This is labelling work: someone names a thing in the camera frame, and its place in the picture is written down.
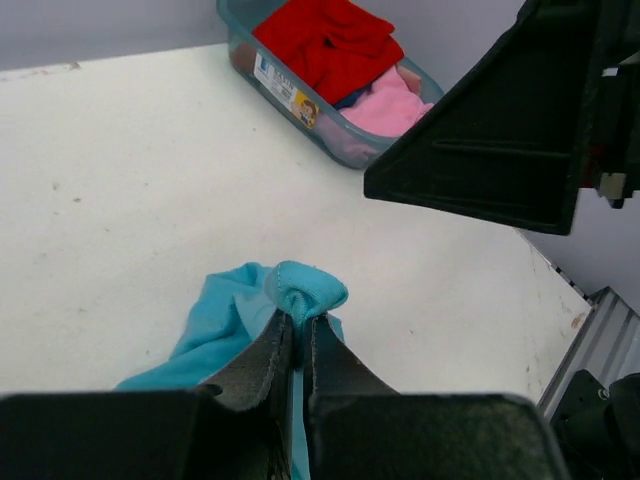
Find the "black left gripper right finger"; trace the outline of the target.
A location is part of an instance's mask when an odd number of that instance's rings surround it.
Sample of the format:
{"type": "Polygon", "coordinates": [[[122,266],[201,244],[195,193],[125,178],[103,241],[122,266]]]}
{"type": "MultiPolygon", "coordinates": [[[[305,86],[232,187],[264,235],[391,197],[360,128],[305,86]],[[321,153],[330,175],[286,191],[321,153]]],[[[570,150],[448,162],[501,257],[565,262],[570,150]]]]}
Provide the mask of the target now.
{"type": "Polygon", "coordinates": [[[305,431],[314,479],[566,479],[549,424],[508,394],[403,395],[325,316],[305,333],[305,431]]]}

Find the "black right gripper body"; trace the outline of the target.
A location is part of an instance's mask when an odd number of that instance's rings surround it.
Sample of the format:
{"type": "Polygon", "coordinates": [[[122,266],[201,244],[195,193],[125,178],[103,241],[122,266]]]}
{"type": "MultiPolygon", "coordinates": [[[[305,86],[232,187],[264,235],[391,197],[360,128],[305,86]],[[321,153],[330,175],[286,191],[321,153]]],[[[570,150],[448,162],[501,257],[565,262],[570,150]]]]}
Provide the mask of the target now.
{"type": "Polygon", "coordinates": [[[578,1],[585,80],[575,155],[580,186],[613,209],[639,191],[639,3],[578,1]]]}

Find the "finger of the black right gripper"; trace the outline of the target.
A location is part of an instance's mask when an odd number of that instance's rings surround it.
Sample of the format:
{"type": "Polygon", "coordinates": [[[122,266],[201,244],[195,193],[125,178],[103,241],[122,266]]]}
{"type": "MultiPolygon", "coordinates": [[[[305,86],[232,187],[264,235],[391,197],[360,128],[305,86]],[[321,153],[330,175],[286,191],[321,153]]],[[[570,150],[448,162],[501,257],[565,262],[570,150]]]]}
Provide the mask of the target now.
{"type": "Polygon", "coordinates": [[[570,232],[594,100],[596,1],[528,1],[364,174],[369,199],[570,232]]]}

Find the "turquoise t shirt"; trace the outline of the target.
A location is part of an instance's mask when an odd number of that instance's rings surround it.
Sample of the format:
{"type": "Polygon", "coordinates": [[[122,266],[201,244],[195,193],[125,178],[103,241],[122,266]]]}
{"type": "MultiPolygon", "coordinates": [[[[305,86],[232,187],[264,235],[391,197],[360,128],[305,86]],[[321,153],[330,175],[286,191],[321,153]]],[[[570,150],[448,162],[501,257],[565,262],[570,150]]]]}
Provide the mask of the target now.
{"type": "Polygon", "coordinates": [[[250,262],[209,275],[168,359],[117,385],[118,391],[195,387],[237,357],[265,329],[278,307],[293,316],[299,339],[315,315],[338,308],[347,287],[333,275],[296,261],[273,267],[250,262]]]}

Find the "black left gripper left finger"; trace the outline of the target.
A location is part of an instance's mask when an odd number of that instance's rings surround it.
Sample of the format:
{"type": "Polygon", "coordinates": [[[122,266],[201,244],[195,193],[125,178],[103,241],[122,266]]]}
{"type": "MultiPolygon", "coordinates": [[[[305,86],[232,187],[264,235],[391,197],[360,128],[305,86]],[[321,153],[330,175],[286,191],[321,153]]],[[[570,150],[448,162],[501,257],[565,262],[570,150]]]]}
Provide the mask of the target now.
{"type": "Polygon", "coordinates": [[[4,479],[288,479],[293,327],[281,312],[188,389],[1,400],[4,479]]]}

